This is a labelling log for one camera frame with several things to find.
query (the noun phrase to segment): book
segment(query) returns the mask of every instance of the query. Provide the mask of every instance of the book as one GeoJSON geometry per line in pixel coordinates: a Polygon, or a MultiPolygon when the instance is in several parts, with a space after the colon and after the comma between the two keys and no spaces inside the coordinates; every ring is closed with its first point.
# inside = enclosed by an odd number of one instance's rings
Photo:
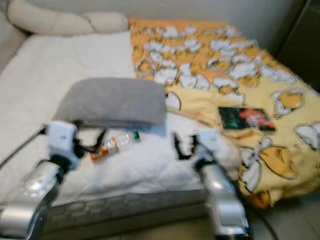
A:
{"type": "Polygon", "coordinates": [[[224,130],[243,130],[256,128],[261,131],[275,132],[276,126],[261,108],[219,107],[224,130]]]}

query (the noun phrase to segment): white mattress pad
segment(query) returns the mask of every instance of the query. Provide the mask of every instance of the white mattress pad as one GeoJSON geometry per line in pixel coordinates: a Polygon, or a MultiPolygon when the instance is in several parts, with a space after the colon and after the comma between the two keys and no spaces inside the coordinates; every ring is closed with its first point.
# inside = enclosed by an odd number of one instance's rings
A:
{"type": "MultiPolygon", "coordinates": [[[[30,37],[0,75],[0,159],[50,122],[75,82],[91,77],[135,78],[131,54],[129,32],[30,37]]],[[[140,143],[99,163],[84,157],[78,170],[66,177],[55,205],[128,193],[200,189],[191,163],[177,160],[171,132],[188,142],[188,136],[203,127],[168,113],[166,126],[143,131],[140,143]]],[[[108,136],[119,132],[112,129],[108,136]]],[[[88,144],[96,133],[87,130],[80,137],[88,144]]],[[[0,204],[47,157],[46,144],[46,137],[39,136],[0,171],[0,204]]]]}

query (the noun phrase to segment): wire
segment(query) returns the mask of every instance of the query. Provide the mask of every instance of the wire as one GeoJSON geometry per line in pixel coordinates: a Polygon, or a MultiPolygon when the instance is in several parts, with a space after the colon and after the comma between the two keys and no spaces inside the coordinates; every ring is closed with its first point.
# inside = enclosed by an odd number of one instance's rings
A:
{"type": "Polygon", "coordinates": [[[46,132],[46,126],[37,130],[33,135],[31,135],[27,140],[25,140],[20,146],[18,146],[9,156],[7,156],[0,164],[0,171],[4,166],[12,159],[17,153],[19,153],[23,148],[25,148],[29,143],[31,143],[37,136],[43,135],[46,132]]]}
{"type": "Polygon", "coordinates": [[[268,229],[271,237],[273,240],[280,240],[276,231],[274,228],[271,226],[271,224],[268,222],[268,220],[261,214],[261,212],[248,200],[245,198],[245,201],[248,203],[249,207],[254,211],[254,213],[262,220],[264,223],[265,227],[268,229]]]}

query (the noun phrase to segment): tiled floor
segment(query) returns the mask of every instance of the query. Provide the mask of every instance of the tiled floor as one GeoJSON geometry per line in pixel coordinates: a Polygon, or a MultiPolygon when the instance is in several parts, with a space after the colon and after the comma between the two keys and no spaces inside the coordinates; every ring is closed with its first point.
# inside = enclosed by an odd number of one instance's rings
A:
{"type": "MultiPolygon", "coordinates": [[[[320,240],[320,192],[276,204],[263,211],[280,240],[320,240]]],[[[248,212],[256,240],[271,240],[270,233],[253,212],[248,212]]],[[[167,225],[124,233],[99,240],[211,240],[207,217],[179,221],[167,225]]]]}
{"type": "Polygon", "coordinates": [[[99,240],[210,240],[208,220],[197,218],[99,240]]]}

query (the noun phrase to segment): green bottle cap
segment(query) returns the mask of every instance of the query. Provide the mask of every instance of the green bottle cap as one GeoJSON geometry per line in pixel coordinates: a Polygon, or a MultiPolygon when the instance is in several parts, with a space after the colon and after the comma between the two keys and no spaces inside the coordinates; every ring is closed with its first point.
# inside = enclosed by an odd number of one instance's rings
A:
{"type": "Polygon", "coordinates": [[[139,134],[139,132],[134,131],[132,134],[133,134],[134,140],[140,140],[140,134],[139,134]]]}

